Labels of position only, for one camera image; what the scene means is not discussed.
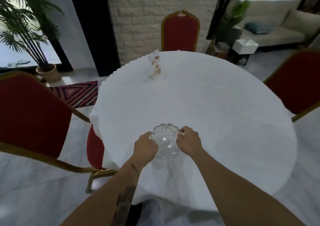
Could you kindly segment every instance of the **gold chair leg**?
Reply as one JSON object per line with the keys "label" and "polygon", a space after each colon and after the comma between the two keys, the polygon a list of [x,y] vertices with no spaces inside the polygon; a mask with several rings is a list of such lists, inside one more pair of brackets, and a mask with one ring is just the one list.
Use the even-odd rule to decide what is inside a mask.
{"label": "gold chair leg", "polygon": [[93,183],[94,179],[100,178],[100,177],[114,176],[116,172],[117,172],[116,170],[97,170],[97,171],[93,171],[90,174],[90,177],[89,177],[89,180],[88,180],[86,193],[88,194],[88,193],[91,192],[91,187],[92,187],[92,183]]}

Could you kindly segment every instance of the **gold chair frame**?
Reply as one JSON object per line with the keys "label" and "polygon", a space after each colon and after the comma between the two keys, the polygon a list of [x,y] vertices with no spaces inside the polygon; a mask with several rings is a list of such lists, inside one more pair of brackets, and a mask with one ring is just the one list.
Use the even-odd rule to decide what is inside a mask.
{"label": "gold chair frame", "polygon": [[[14,77],[19,74],[33,78],[40,85],[45,87],[48,90],[48,93],[52,94],[56,99],[60,99],[53,92],[51,92],[48,89],[48,87],[45,84],[43,84],[37,77],[35,77],[29,73],[26,73],[26,72],[11,71],[8,73],[1,74],[0,75],[0,82],[7,79],[7,78],[11,78],[11,77]],[[80,119],[84,120],[85,122],[90,123],[90,120],[88,117],[86,117],[81,112],[77,111],[75,108],[73,108],[72,106],[67,104],[64,100],[62,100],[62,99],[60,99],[60,100],[62,102],[64,102],[67,107],[69,107],[69,109],[72,111],[72,113],[74,115],[78,116]],[[87,188],[86,188],[86,193],[91,192],[91,186],[92,186],[92,182],[94,179],[100,178],[100,177],[114,176],[115,173],[117,172],[116,170],[110,170],[110,169],[96,169],[94,167],[77,167],[77,166],[71,165],[69,163],[63,162],[59,159],[54,159],[50,156],[39,154],[39,153],[30,151],[30,150],[27,150],[27,149],[24,149],[21,147],[13,146],[13,145],[10,145],[7,143],[3,143],[1,141],[0,141],[0,151],[4,152],[4,153],[8,153],[8,154],[18,155],[18,156],[38,160],[38,161],[50,164],[52,166],[61,168],[63,170],[74,172],[74,173],[91,173],[91,175],[89,176],[89,180],[88,180],[88,184],[87,184]]]}
{"label": "gold chair frame", "polygon": [[[295,51],[289,57],[287,57],[286,60],[265,81],[263,81],[263,83],[266,84],[278,71],[281,70],[281,68],[287,62],[289,62],[296,54],[301,53],[301,52],[319,52],[320,53],[320,50],[319,49],[301,49],[301,50]],[[295,115],[294,117],[292,117],[291,118],[292,122],[299,120],[300,118],[302,118],[303,116],[305,116],[309,112],[317,109],[318,107],[320,107],[320,101],[315,103],[314,105],[310,106],[309,108],[305,109],[304,111],[301,111],[299,114]]]}
{"label": "gold chair frame", "polygon": [[175,16],[175,15],[178,15],[178,14],[184,14],[184,15],[187,15],[187,16],[190,16],[190,17],[192,17],[192,18],[194,18],[196,21],[197,21],[197,23],[198,23],[198,29],[197,29],[197,37],[195,38],[196,39],[196,43],[195,43],[195,47],[194,47],[194,51],[196,51],[196,49],[197,49],[197,43],[198,43],[198,37],[199,37],[199,31],[200,31],[200,22],[199,22],[199,19],[196,17],[196,16],[194,16],[193,14],[191,14],[191,13],[189,13],[188,11],[186,11],[186,10],[180,10],[180,11],[177,11],[177,12],[174,12],[174,13],[171,13],[171,14],[169,14],[168,16],[166,16],[163,20],[162,20],[162,22],[161,22],[161,51],[163,51],[163,49],[164,49],[164,23],[165,23],[165,21],[167,20],[167,19],[169,19],[169,18],[171,18],[171,17],[173,17],[173,16]]}

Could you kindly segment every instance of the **person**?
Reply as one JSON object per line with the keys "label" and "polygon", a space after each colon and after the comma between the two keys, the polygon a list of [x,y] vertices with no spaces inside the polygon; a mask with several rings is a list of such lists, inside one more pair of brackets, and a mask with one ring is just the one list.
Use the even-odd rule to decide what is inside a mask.
{"label": "person", "polygon": [[[180,129],[179,149],[189,155],[201,172],[226,226],[304,225],[285,206],[212,158],[190,127]],[[158,145],[150,132],[134,143],[133,155],[99,190],[80,204],[61,226],[125,225],[139,175],[156,155]]]}

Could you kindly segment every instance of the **hand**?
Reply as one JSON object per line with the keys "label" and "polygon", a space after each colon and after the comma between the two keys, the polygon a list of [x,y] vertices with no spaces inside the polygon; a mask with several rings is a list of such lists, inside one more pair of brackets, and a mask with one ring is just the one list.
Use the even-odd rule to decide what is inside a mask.
{"label": "hand", "polygon": [[142,167],[153,160],[159,147],[154,140],[149,139],[150,134],[150,131],[146,132],[134,143],[134,153],[132,157],[134,157]]}
{"label": "hand", "polygon": [[199,134],[190,127],[184,126],[178,132],[177,138],[178,148],[191,158],[202,150],[201,139]]}

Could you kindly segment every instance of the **sofa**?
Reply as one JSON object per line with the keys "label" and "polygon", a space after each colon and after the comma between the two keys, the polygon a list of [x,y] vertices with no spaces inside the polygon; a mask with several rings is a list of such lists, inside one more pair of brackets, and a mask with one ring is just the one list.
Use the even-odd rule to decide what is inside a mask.
{"label": "sofa", "polygon": [[[312,38],[320,28],[320,16],[296,10],[299,1],[255,0],[238,24],[240,39],[250,38],[260,47],[301,43]],[[249,22],[261,22],[271,28],[267,34],[253,34],[244,29]]]}

